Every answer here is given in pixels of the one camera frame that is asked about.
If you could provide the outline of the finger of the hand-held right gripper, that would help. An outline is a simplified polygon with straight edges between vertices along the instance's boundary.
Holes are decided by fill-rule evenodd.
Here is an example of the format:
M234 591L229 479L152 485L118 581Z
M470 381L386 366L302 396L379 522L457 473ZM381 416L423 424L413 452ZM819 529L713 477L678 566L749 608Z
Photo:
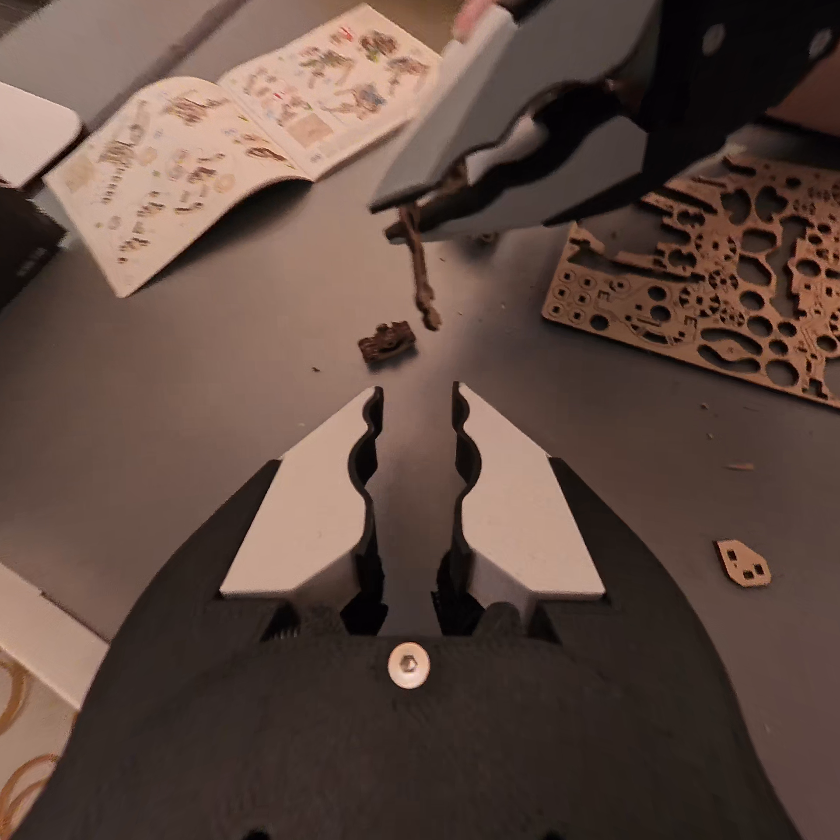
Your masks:
M395 146L370 212L431 195L461 161L470 184L486 155L517 159L517 142L539 145L543 132L532 118L551 90L622 62L657 9L655 1L495 3L465 43L446 45L437 82Z
M515 143L517 159L506 160L500 151L486 155L474 183L422 207L421 237L554 224L643 169L648 135L615 98L558 98L532 122L542 131L541 143Z

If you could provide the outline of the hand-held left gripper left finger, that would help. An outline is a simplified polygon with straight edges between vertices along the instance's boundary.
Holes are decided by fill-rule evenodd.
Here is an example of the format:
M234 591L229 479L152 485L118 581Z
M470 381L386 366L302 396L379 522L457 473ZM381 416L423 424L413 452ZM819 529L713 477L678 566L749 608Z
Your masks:
M220 586L222 597L327 606L348 629L384 624L384 571L367 485L384 393L372 386L280 457Z

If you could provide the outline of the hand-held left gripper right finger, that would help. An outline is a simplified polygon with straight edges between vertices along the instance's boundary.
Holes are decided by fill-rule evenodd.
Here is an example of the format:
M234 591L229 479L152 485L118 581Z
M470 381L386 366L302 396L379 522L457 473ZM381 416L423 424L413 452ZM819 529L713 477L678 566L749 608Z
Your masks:
M452 389L463 488L449 546L449 633L470 635L507 603L529 624L543 602L606 594L550 455L466 383Z

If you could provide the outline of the dark wooden gear model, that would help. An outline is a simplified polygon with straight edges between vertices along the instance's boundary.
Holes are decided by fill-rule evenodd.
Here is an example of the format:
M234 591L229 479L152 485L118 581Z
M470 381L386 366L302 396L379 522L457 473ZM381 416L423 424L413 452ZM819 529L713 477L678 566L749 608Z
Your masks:
M435 199L452 195L463 187L466 187L468 184L468 167L465 161L461 161L452 166L443 183L431 193L431 198ZM401 207L398 212L398 220L392 226L395 229L395 236L392 237L386 233L386 237L389 238L389 240L407 244L407 236L410 233L409 228L411 222L411 219L408 217L411 216L412 213L417 213L420 208L421 207L417 204ZM461 235L461 239L463 242L477 248L491 248L497 245L500 236L501 235L499 233L474 234Z

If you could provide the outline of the wooden strip part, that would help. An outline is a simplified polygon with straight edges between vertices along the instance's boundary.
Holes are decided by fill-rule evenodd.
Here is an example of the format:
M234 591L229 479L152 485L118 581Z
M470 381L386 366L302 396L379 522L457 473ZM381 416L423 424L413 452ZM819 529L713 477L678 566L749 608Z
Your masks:
M415 305L421 313L424 327L429 331L436 332L442 326L442 319L434 305L435 294L427 276L424 245L417 231L416 213L412 208L407 207L404 215L407 232L406 241L413 264Z

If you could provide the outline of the wooden laser-cut parts sheet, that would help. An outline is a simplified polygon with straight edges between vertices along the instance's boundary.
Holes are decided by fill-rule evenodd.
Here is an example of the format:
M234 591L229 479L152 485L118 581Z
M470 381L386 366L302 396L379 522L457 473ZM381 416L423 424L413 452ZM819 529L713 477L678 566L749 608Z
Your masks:
M745 222L640 206L674 240L614 255L574 223L542 317L838 410L838 171L733 160Z

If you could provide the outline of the person's right hand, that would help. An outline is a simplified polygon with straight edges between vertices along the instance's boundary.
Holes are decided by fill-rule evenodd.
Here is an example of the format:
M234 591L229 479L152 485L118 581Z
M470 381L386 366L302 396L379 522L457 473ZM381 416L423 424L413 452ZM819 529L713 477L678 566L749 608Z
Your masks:
M457 12L452 27L453 39L465 43L482 16L495 1L465 1Z

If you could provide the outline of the small dark wooden assembly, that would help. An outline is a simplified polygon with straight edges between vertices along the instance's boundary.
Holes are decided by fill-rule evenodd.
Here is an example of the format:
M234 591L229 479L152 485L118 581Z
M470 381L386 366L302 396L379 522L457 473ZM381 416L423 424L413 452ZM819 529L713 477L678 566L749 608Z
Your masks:
M358 341L365 365L384 364L403 354L416 350L417 338L408 321L379 324L371 335Z

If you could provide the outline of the small pentagon wooden piece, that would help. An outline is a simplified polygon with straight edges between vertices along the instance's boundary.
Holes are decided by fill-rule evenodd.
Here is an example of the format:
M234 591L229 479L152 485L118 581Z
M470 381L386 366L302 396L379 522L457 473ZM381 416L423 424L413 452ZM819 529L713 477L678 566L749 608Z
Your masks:
M721 539L713 542L721 568L729 580L744 589L764 588L772 582L765 558L744 542Z

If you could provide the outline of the white cardboard box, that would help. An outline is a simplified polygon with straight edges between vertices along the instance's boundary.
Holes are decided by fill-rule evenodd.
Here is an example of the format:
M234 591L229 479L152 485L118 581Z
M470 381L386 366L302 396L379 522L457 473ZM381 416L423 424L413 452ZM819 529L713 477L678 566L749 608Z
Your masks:
M37 586L1 567L1 653L77 711L109 645Z

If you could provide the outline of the instruction booklet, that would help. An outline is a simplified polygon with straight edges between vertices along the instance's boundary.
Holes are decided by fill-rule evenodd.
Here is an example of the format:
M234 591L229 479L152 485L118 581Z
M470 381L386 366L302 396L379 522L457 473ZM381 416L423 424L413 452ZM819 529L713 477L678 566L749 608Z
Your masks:
M318 182L398 131L439 62L362 3L216 82L142 88L45 183L124 299L245 199Z

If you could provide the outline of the pile of rubber bands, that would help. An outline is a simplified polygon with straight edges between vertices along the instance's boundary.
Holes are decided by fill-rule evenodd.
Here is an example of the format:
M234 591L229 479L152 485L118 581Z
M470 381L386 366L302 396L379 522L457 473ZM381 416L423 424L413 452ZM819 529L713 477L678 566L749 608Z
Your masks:
M8 839L46 786L77 711L1 653L1 838Z

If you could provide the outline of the dark brown box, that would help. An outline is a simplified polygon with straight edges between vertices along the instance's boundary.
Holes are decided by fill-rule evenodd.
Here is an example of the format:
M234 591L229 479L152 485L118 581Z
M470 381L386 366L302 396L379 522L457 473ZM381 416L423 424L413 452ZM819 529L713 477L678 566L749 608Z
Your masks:
M1 187L1 309L59 252L66 234L24 194Z

